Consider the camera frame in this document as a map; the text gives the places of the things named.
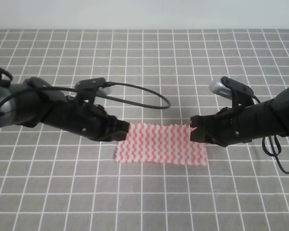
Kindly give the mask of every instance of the red and white cloth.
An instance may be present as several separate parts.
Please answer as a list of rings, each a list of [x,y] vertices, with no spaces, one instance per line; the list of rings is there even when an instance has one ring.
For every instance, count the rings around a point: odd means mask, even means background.
[[[205,143],[191,142],[189,125],[130,124],[125,141],[118,142],[116,161],[207,165]]]

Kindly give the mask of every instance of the white grid line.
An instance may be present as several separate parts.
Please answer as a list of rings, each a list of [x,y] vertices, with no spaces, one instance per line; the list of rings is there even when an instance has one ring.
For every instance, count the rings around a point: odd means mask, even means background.
[[[98,160],[98,159],[77,159],[77,161],[112,161],[113,159],[102,159],[102,160]],[[53,159],[42,159],[42,160],[32,160],[32,159],[22,159],[22,160],[13,160],[13,162],[69,162],[69,161],[76,161],[76,159],[57,159],[57,160],[53,160]],[[209,161],[225,161],[225,162],[229,162],[228,159],[209,159]],[[241,160],[241,159],[233,159],[230,160],[231,162],[276,162],[276,160],[274,159],[264,159],[264,160]],[[4,162],[9,162],[9,160],[0,160],[0,163],[4,163]],[[280,160],[280,162],[289,162],[289,160]]]
[[[90,214],[91,212],[45,212],[45,214]],[[116,214],[115,211],[96,211],[94,214]],[[139,214],[141,212],[135,211],[119,211],[118,214]],[[165,211],[144,211],[145,214],[165,214]],[[189,211],[168,211],[170,214],[189,214]],[[264,212],[242,212],[243,214],[264,214]],[[0,212],[0,214],[16,214],[15,212]],[[20,214],[40,214],[40,212],[20,212]],[[215,212],[192,212],[192,214],[215,214]],[[238,214],[238,212],[218,212],[217,214]],[[267,212],[267,214],[288,214],[288,212]]]
[[[211,67],[210,67],[210,60],[209,60],[209,57],[207,57],[208,59],[208,64],[209,64],[209,69],[210,69],[210,75],[211,75],[211,79],[213,81],[213,75],[212,75],[212,70],[211,70]],[[215,95],[215,100],[216,100],[216,104],[217,104],[217,108],[218,108],[218,102],[217,102],[217,98],[216,98],[216,95]],[[212,178],[211,178],[211,171],[210,171],[210,165],[209,165],[209,162],[208,162],[208,170],[209,170],[209,177],[210,177],[210,185],[211,185],[211,190],[212,190],[212,193],[213,193],[213,184],[212,184]],[[217,209],[216,209],[216,202],[215,202],[215,198],[213,196],[213,205],[214,205],[214,210],[215,210],[215,218],[216,218],[216,224],[217,224],[217,231],[220,230],[220,226],[219,226],[219,222],[218,222],[218,217],[217,217]]]
[[[102,145],[101,144],[102,144],[102,142],[100,142],[99,145],[98,145],[99,146],[99,150],[98,150],[96,175],[98,175],[98,169],[99,169],[100,161],[101,161],[101,149],[102,149]],[[92,230],[92,226],[93,226],[93,213],[94,213],[94,205],[95,205],[96,187],[97,187],[97,176],[95,177],[95,183],[94,183],[94,194],[93,194],[93,200],[92,200],[92,213],[91,213],[91,218],[90,218],[89,231]]]
[[[57,86],[70,86],[70,84],[58,84]],[[144,84],[144,87],[159,87],[159,85],[157,84]],[[160,85],[161,87],[165,86],[165,87],[170,87],[170,86],[173,86],[172,84],[161,84]],[[188,86],[191,86],[191,85],[188,85],[188,84],[179,84],[179,86],[182,86],[182,87],[188,87]],[[208,87],[209,85],[208,84],[198,84],[197,87]],[[278,86],[278,87],[283,87],[285,86],[284,84],[270,84],[270,85],[261,85],[261,84],[250,84],[250,86],[254,86],[254,87],[267,87],[267,86]],[[190,97],[195,97],[195,96],[209,96],[209,97],[213,97],[214,95],[166,95],[165,96],[190,96]],[[156,97],[154,95],[144,95],[144,97]]]
[[[128,52],[128,47],[129,45],[129,31],[127,32],[127,43],[126,43],[126,60],[125,60],[125,75],[124,75],[124,83],[126,83],[126,71],[127,71],[127,52]],[[125,86],[123,88],[123,99],[125,99]],[[125,103],[123,103],[122,107],[122,120],[124,119],[124,106]],[[119,191],[120,191],[120,176],[121,176],[121,163],[119,163],[119,173],[118,173],[118,191],[117,191],[117,209],[116,209],[116,227],[115,227],[115,231],[117,231],[118,229],[118,209],[119,209]]]
[[[61,59],[62,59],[62,55],[63,55],[63,52],[61,52],[61,57],[60,57],[59,63],[60,63],[60,61],[61,61]],[[56,153],[55,153],[55,155],[54,155],[54,160],[56,159],[57,154],[58,154],[59,143],[60,143],[60,139],[61,139],[61,134],[62,134],[62,133],[60,132],[59,140],[58,140],[58,143],[57,143],[57,146],[56,146]],[[41,229],[41,225],[42,225],[42,221],[43,221],[43,215],[44,215],[44,213],[45,213],[45,207],[46,207],[46,202],[47,202],[48,193],[49,193],[49,189],[50,189],[50,184],[51,184],[51,181],[52,181],[52,175],[53,175],[54,165],[55,165],[55,161],[53,162],[51,174],[50,174],[49,181],[48,181],[48,185],[47,185],[47,191],[46,191],[46,196],[45,196],[45,200],[44,200],[44,204],[43,204],[42,214],[41,214],[40,219],[39,219],[39,229],[38,229],[38,231],[40,231],[40,229]]]
[[[173,30],[172,30],[172,37],[173,37],[173,46],[175,47]],[[176,78],[176,80],[177,80],[177,90],[178,90],[178,94],[180,95],[179,79],[178,79],[178,67],[177,67],[177,59],[176,58],[174,58],[174,65],[175,65],[175,73],[176,73],[176,76],[177,76],[177,78]],[[181,100],[180,100],[180,97],[178,97],[178,99],[179,99],[180,118],[181,118],[181,124],[182,124],[183,121],[182,121],[182,111],[181,111]],[[193,215],[192,215],[192,203],[191,203],[191,195],[190,195],[190,190],[189,190],[187,165],[185,165],[185,172],[186,172],[186,183],[187,183],[187,191],[188,191],[189,211],[191,212],[191,214],[190,214],[191,215],[191,227],[192,227],[192,231],[194,231],[194,221],[193,221]]]
[[[143,50],[142,50],[142,70],[141,70],[141,87],[144,87],[144,30],[142,32],[142,47],[143,47]],[[141,103],[144,103],[144,92],[142,91],[142,94],[141,94]],[[141,123],[144,122],[144,108],[142,107],[141,108]],[[144,195],[143,195],[143,191],[144,191],[144,186],[143,186],[143,183],[144,183],[144,163],[141,162],[141,208],[140,208],[140,211],[141,211],[141,217],[140,217],[140,231],[143,231],[143,223],[144,223],[144,216],[143,216],[143,209],[144,209]]]
[[[236,191],[236,200],[237,200],[237,204],[238,204],[238,208],[239,208],[239,212],[240,212],[240,217],[241,217],[241,222],[242,222],[242,227],[243,227],[243,231],[245,231],[245,226],[244,226],[244,220],[243,220],[243,215],[242,215],[242,211],[241,211],[241,205],[240,205],[240,200],[239,200],[239,196],[237,194],[237,189],[236,189],[236,181],[235,181],[235,178],[234,178],[234,175],[233,175],[233,170],[232,170],[232,165],[231,165],[231,161],[230,161],[230,155],[229,155],[229,150],[228,148],[226,147],[226,152],[227,152],[227,158],[228,158],[228,162],[229,162],[229,166],[230,166],[230,171],[231,171],[231,175],[232,175],[232,180],[233,180],[233,184],[234,184],[234,187],[235,187],[235,191]]]
[[[40,65],[26,65],[26,67],[40,67]],[[57,65],[45,65],[47,67],[57,67]],[[111,65],[113,67],[125,67],[123,65]],[[178,65],[179,67],[208,67],[207,65]],[[227,65],[227,66],[239,66],[243,67],[243,65]],[[244,65],[248,67],[259,67],[259,65]],[[261,65],[262,67],[276,67],[276,65]],[[10,65],[10,67],[24,67],[23,65]],[[70,65],[60,65],[60,67],[70,67]],[[77,67],[92,67],[91,65],[79,65]],[[94,65],[94,67],[109,67],[109,64],[105,65]],[[159,67],[158,65],[127,65],[127,67]],[[172,65],[162,65],[162,67],[173,67]],[[224,65],[211,65],[211,67],[225,67]],[[279,67],[289,67],[289,65],[279,65]]]
[[[160,77],[160,58],[159,58],[159,43],[158,43],[158,77],[159,77],[159,91],[161,92],[161,77]],[[163,111],[160,110],[161,124],[163,125]],[[165,223],[166,231],[168,231],[168,210],[167,210],[167,190],[166,190],[166,169],[165,164],[163,164],[163,173],[164,173],[164,200],[165,200]]]
[[[24,193],[24,195],[46,195],[47,193]],[[73,192],[72,193],[72,195],[94,195],[94,194],[96,194],[96,195],[103,195],[103,194],[113,194],[113,195],[117,195],[117,193],[116,192]],[[121,194],[121,195],[141,195],[141,192],[119,192],[119,194]],[[158,194],[158,195],[164,195],[165,193],[163,192],[144,192],[143,194],[146,194],[146,195],[150,195],[150,194]],[[282,192],[266,192],[266,193],[258,193],[258,192],[239,192],[239,193],[236,193],[236,192],[215,192],[215,193],[210,193],[210,192],[190,192],[190,193],[188,193],[188,192],[167,192],[166,193],[167,195],[169,194],[169,195],[189,195],[189,194],[191,194],[191,195],[284,195],[284,193],[282,193]],[[22,193],[1,193],[1,195],[22,195]],[[68,192],[52,192],[52,193],[48,193],[48,195],[70,195],[70,193]]]
[[[140,177],[141,175],[121,175],[122,177]],[[50,176],[29,176],[30,178],[49,178]],[[73,175],[56,175],[52,176],[53,178],[72,178]],[[117,177],[117,175],[79,175],[77,177]],[[163,177],[163,175],[144,175],[144,177]],[[186,177],[186,175],[165,175],[166,178],[168,177]],[[209,177],[209,175],[189,175],[190,178],[197,178],[197,177]],[[232,178],[232,175],[211,175],[211,177],[229,177]],[[235,178],[289,178],[289,176],[278,176],[278,175],[263,175],[263,176],[244,176],[244,175],[234,175]],[[7,176],[7,178],[26,178],[26,176]]]
[[[278,31],[283,31],[281,32],[282,34],[289,34],[289,29],[266,29],[264,33],[266,34],[276,34]],[[7,29],[0,29],[0,34],[5,33]],[[36,32],[36,29],[26,29],[24,32],[30,34]],[[50,29],[41,29],[40,33],[41,34],[47,34],[50,33]],[[54,30],[55,33],[61,34],[61,33],[69,33],[69,34],[75,34],[75,33],[81,33],[83,32],[84,34],[95,34],[97,33],[97,29],[75,29],[75,30],[67,30],[67,29],[56,29]],[[110,34],[110,29],[101,29],[99,30],[103,34]],[[115,34],[127,34],[127,29],[118,29],[114,30]],[[140,29],[135,29],[135,30],[129,30],[131,34],[141,34]],[[171,34],[172,29],[146,29],[144,30],[146,34]],[[181,35],[181,34],[186,34],[189,32],[190,34],[217,34],[218,32],[220,34],[231,34],[232,30],[231,29],[178,29],[175,30],[175,34]],[[10,34],[19,34],[21,32],[21,29],[10,29],[9,33]],[[234,29],[233,32],[235,34],[246,34],[247,32],[253,33],[253,34],[263,34],[261,29]]]
[[[83,33],[81,34],[81,39],[80,39],[80,44],[79,44],[79,48],[81,47],[81,43],[82,43],[82,37],[83,37]],[[73,78],[72,78],[72,83],[70,87],[73,87],[73,82],[74,82],[74,78],[75,78],[75,73],[76,73],[76,67],[74,69],[74,74],[73,74]],[[71,200],[72,200],[72,192],[73,192],[73,188],[74,188],[74,181],[75,181],[75,174],[76,174],[76,170],[77,170],[77,164],[78,164],[78,157],[79,157],[79,150],[80,150],[80,143],[81,143],[81,136],[79,137],[79,143],[78,143],[78,149],[77,149],[77,156],[76,156],[76,161],[75,161],[75,167],[74,167],[74,174],[73,174],[73,178],[72,178],[72,185],[71,185],[71,189],[70,189],[70,196],[68,199],[68,204],[67,204],[67,209],[66,211],[68,212],[70,209],[70,205],[71,205]],[[68,215],[66,215],[65,218],[65,223],[64,223],[64,231],[66,230],[66,225],[67,225],[67,219],[68,219]]]
[[[9,61],[9,64],[10,64],[10,62],[11,62],[11,60],[12,60],[14,54],[15,54],[15,51],[16,51],[16,49],[13,51],[13,54],[12,54],[12,56],[11,56],[11,58],[10,58],[10,61]],[[11,166],[12,158],[13,158],[13,156],[14,156],[14,153],[15,153],[15,150],[16,150],[16,145],[17,145],[17,143],[18,143],[19,137],[20,137],[20,133],[17,135],[17,139],[16,139],[15,145],[14,145],[14,147],[13,147],[13,152],[12,152],[12,155],[11,155],[11,159],[10,159],[10,161],[9,161],[9,163],[8,163],[8,166],[7,166],[7,169],[6,169],[6,171],[5,171],[5,175],[4,175],[4,178],[3,178],[3,181],[2,181],[1,187],[0,187],[0,196],[1,196],[1,193],[2,193],[2,189],[3,189],[3,186],[4,186],[4,183],[5,183],[5,180],[6,180],[8,171],[9,171],[10,166]]]
[[[26,56],[14,56],[14,58],[25,58]],[[79,58],[92,58],[93,56],[78,56]],[[208,56],[209,58],[221,58],[221,56]],[[255,56],[242,56],[243,58],[255,58]],[[279,59],[288,59],[288,57],[284,56],[274,56],[275,58]],[[5,55],[0,55],[0,58],[10,58],[10,56],[5,56]],[[41,58],[41,56],[30,56],[30,58]],[[47,58],[60,58],[60,56],[47,56]],[[64,56],[64,58],[77,58],[77,56]],[[96,56],[96,58],[109,58],[109,56]],[[126,58],[122,56],[111,56],[111,58]],[[128,58],[136,59],[136,58],[141,58],[138,56],[128,56]],[[144,58],[157,58],[156,56],[144,56]],[[162,57],[163,59],[173,59],[174,56],[172,57]],[[189,58],[188,56],[180,56],[177,58]],[[199,56],[193,56],[193,58],[206,58],[205,56],[199,57]],[[226,58],[240,58],[239,56],[226,56]],[[272,58],[272,56],[258,56],[258,58]]]
[[[29,40],[29,39],[22,39],[22,41],[28,41],[28,42],[31,42],[31,41],[34,41],[34,40]],[[37,40],[39,42],[48,42],[49,40]],[[226,39],[226,40],[190,40],[190,42],[235,42],[235,39]],[[265,40],[252,40],[252,41],[248,41],[248,40],[237,40],[237,42],[246,42],[246,43],[251,43],[251,42],[264,42]],[[62,40],[52,40],[52,42],[64,42]],[[68,40],[68,42],[79,42],[79,40]],[[110,43],[111,40],[98,40],[96,43],[103,43],[103,42],[108,42]],[[114,40],[114,42],[127,42],[126,40]],[[142,41],[137,41],[137,40],[129,40],[129,42],[134,42],[134,43],[142,43]],[[143,42],[154,42],[154,43],[172,43],[172,40],[163,40],[163,41],[157,41],[157,40],[144,40]],[[187,40],[174,40],[174,42],[185,42],[187,43],[188,41]],[[289,40],[280,40],[280,41],[276,41],[276,40],[268,40],[268,42],[275,42],[275,43],[279,43],[279,42],[289,42]],[[107,48],[108,46],[104,45],[104,47],[98,47],[97,49],[108,49]],[[4,47],[3,49],[12,49],[13,47]],[[33,47],[34,49],[45,49],[43,47]],[[63,49],[63,47],[51,47],[50,49]],[[65,48],[67,50],[76,50],[77,48]],[[128,48],[129,50],[141,50],[141,48]],[[162,50],[173,50],[173,49],[179,49],[179,50],[184,50],[184,49],[187,49],[185,47],[183,48],[179,48],[179,47],[176,47],[175,45],[172,47],[172,48],[161,48]],[[191,48],[192,50],[204,50],[204,48]],[[226,47],[226,48],[223,48],[222,46],[218,47],[218,48],[208,48],[208,50],[213,50],[213,49],[235,49],[233,47]],[[255,48],[256,50],[257,49],[268,49],[267,47],[263,47],[263,48]]]
[[[187,39],[188,39],[188,44],[189,44],[189,48],[191,48],[191,45],[190,45],[190,39],[189,39],[189,33],[187,33]],[[194,65],[194,61],[193,61],[193,55],[192,55],[192,51],[190,50],[190,55],[191,55],[191,62],[192,62],[192,65]],[[199,97],[198,97],[198,90],[197,90],[197,84],[196,84],[196,78],[195,78],[195,70],[193,69],[193,79],[194,79],[194,85],[195,85],[195,90],[196,90],[196,96],[197,96],[197,106],[199,106]],[[192,214],[192,202],[191,202],[191,192],[190,192],[190,189],[189,189],[189,175],[188,175],[188,169],[187,169],[187,166],[185,166],[185,170],[186,170],[186,179],[187,179],[187,186],[188,186],[188,191],[189,191],[189,205],[190,205],[190,212],[191,212],[191,220],[192,220],[192,225],[193,225],[193,228],[194,228],[194,221],[193,221],[193,214]]]
[[[246,146],[247,146],[247,149],[248,149],[248,152],[249,152],[249,155],[250,155],[250,159],[252,160],[251,153],[250,153],[250,148],[249,148],[249,144],[246,143]],[[253,168],[253,171],[254,171],[254,175],[256,176],[257,174],[256,174],[256,170],[255,170],[254,163],[251,162],[251,165],[252,165],[252,168]],[[257,177],[256,177],[256,182],[257,182],[257,186],[258,186],[259,192],[261,192],[261,189],[260,189],[260,186],[259,186],[259,182],[258,182]],[[264,215],[265,215],[265,220],[266,220],[268,229],[269,229],[269,231],[271,231],[269,219],[268,219],[267,212],[266,212],[266,209],[265,209],[265,206],[264,206],[263,197],[262,197],[261,195],[260,195],[260,199],[261,199],[261,203],[262,203],[262,206],[263,206]]]
[[[281,72],[280,72],[280,70],[279,70],[279,67],[278,67],[278,65],[277,65],[276,60],[275,60],[274,57],[273,57],[273,60],[274,60],[274,62],[275,62],[275,64],[276,64],[276,66],[277,66],[277,69],[278,69],[279,74],[281,75]],[[275,162],[274,162],[274,167],[275,167],[275,169],[276,169],[277,175],[279,176],[279,173],[278,173],[277,166],[276,166],[276,163],[275,163]],[[278,177],[278,179],[279,179],[279,183],[280,183],[282,192],[284,193],[284,186],[283,186],[283,184],[282,184],[282,182],[281,182],[281,180],[280,180],[280,177]],[[285,198],[285,201],[286,201],[287,210],[288,210],[288,212],[289,212],[289,204],[288,204],[288,200],[287,200],[287,198],[286,198],[285,195],[284,195],[284,198]]]
[[[184,97],[193,97],[196,98],[197,95],[183,95]],[[127,108],[135,108],[135,106],[126,106]],[[181,108],[216,108],[216,106],[182,106]],[[122,108],[120,106],[108,106],[107,108]],[[159,117],[144,117],[144,119],[159,119]],[[180,117],[178,118],[165,118],[165,119],[181,119]],[[18,133],[19,131],[1,131],[1,133]],[[21,133],[38,133],[39,131],[21,131]],[[60,131],[41,131],[41,133],[59,133]]]
[[[39,143],[40,135],[41,135],[41,133],[39,133],[39,137],[38,137],[38,140],[37,140],[37,144]],[[23,202],[24,193],[25,193],[26,185],[27,185],[27,183],[28,183],[29,175],[30,175],[30,172],[31,172],[31,169],[32,169],[33,160],[34,160],[34,157],[35,157],[36,150],[37,150],[37,147],[36,147],[35,150],[34,150],[33,157],[32,157],[32,161],[31,161],[31,163],[30,163],[28,175],[27,175],[26,182],[25,182],[25,186],[24,186],[24,190],[23,190],[23,195],[22,195],[21,198],[20,198],[20,202],[19,202],[19,206],[18,206],[16,218],[15,218],[15,221],[14,221],[13,231],[14,231],[15,228],[16,228],[17,219],[18,219],[18,216],[19,216],[19,212],[20,212],[20,208],[21,208],[22,202]]]

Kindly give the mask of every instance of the towel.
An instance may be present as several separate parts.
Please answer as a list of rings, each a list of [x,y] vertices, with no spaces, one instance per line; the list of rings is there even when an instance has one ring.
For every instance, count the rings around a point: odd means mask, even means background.
[[[207,165],[205,143],[191,142],[189,125],[131,123],[125,141],[117,144],[119,163],[156,162],[176,165]]]

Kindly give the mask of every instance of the white wall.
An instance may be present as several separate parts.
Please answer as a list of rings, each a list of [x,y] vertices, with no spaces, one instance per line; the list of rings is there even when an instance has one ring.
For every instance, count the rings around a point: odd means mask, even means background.
[[[0,0],[0,28],[289,28],[289,0]]]

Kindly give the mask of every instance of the zigzag pattern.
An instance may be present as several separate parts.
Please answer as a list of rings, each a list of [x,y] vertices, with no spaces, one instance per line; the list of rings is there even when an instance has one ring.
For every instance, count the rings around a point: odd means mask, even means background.
[[[116,161],[207,165],[205,143],[189,140],[188,125],[130,124],[125,141],[118,142]]]

